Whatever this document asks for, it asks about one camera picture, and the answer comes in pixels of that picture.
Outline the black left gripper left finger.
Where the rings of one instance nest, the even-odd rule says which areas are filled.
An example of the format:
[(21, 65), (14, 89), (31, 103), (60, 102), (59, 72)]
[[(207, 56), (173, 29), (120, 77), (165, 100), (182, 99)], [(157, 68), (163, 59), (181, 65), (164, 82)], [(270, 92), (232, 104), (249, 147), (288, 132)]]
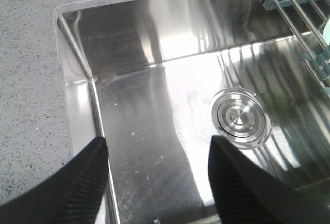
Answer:
[(108, 178), (108, 150), (95, 137), (54, 175), (1, 205), (1, 223), (95, 223)]

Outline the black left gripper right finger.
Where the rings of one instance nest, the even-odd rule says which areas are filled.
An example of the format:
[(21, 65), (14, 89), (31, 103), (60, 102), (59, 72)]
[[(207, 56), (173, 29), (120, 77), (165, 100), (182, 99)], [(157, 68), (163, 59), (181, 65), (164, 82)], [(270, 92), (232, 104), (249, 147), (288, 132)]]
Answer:
[(329, 207), (255, 165), (223, 136), (212, 136), (208, 178), (221, 223), (329, 223)]

